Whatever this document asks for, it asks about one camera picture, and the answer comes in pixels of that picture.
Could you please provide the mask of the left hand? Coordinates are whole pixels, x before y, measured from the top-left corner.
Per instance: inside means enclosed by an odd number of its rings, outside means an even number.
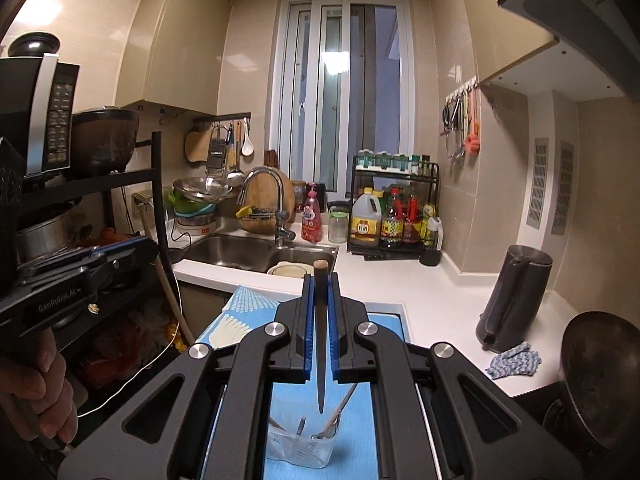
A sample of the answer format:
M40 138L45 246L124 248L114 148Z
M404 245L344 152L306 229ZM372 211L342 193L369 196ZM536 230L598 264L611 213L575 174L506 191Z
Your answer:
M1 357L1 409L25 441L73 441L78 429L74 389L50 328Z

